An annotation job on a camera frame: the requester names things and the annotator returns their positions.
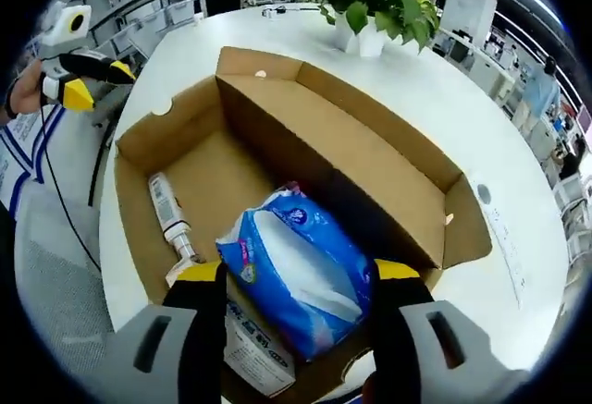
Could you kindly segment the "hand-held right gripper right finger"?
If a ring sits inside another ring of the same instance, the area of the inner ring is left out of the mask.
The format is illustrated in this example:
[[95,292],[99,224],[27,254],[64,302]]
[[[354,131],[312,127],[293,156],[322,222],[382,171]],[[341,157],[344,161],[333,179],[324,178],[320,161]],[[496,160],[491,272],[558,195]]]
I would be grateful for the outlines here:
[[368,332],[373,403],[501,403],[526,382],[493,354],[489,335],[410,266],[373,263]]

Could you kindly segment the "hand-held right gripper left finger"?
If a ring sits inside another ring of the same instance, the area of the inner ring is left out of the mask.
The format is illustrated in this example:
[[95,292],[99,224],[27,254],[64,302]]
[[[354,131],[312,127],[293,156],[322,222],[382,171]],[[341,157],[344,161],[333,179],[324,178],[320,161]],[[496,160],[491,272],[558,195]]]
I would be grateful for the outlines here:
[[227,268],[185,269],[161,305],[112,335],[99,364],[102,403],[219,403],[226,346]]

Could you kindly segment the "person's left hand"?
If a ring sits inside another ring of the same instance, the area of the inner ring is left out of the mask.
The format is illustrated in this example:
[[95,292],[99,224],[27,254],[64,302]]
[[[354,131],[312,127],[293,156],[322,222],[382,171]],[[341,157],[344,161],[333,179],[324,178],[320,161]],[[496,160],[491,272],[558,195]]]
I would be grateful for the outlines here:
[[42,61],[35,59],[14,82],[6,103],[6,113],[11,119],[18,115],[32,114],[43,106],[42,71]]

